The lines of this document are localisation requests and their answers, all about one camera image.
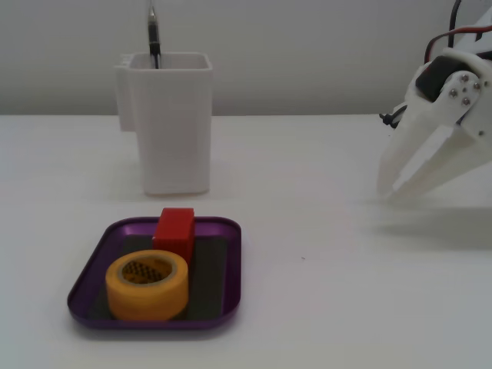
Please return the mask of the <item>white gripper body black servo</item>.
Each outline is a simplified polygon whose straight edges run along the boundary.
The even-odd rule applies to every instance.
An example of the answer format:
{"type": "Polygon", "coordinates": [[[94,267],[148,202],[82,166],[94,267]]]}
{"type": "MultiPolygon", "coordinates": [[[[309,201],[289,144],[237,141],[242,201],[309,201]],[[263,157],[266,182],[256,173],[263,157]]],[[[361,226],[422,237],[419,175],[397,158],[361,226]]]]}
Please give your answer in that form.
{"type": "Polygon", "coordinates": [[[417,70],[413,86],[422,120],[436,127],[457,126],[474,139],[491,140],[490,61],[446,48],[417,70]]]}

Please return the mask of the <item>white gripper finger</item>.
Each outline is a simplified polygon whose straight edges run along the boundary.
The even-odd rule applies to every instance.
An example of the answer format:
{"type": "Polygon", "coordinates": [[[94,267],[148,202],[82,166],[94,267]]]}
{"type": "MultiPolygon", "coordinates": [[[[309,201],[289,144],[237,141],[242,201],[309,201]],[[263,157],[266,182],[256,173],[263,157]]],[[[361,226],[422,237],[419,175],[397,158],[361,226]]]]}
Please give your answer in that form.
{"type": "Polygon", "coordinates": [[[491,127],[468,132],[455,128],[437,151],[389,199],[407,200],[491,162],[491,127]]]}
{"type": "Polygon", "coordinates": [[[436,127],[421,119],[421,105],[417,101],[413,82],[409,84],[405,95],[407,109],[380,159],[377,192],[385,198],[389,198],[397,189],[394,188],[395,182],[417,151],[440,126],[443,126],[436,127]]]}

